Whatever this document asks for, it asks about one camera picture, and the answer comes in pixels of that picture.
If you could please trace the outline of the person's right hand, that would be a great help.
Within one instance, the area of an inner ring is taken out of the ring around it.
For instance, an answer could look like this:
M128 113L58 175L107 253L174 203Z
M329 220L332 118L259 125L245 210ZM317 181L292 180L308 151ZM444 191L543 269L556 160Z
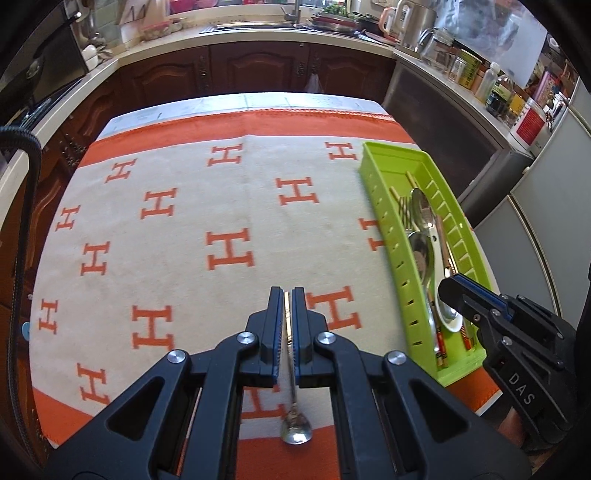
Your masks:
M514 408L509 410L497 431L518 448L521 448L525 442L526 430L520 415Z

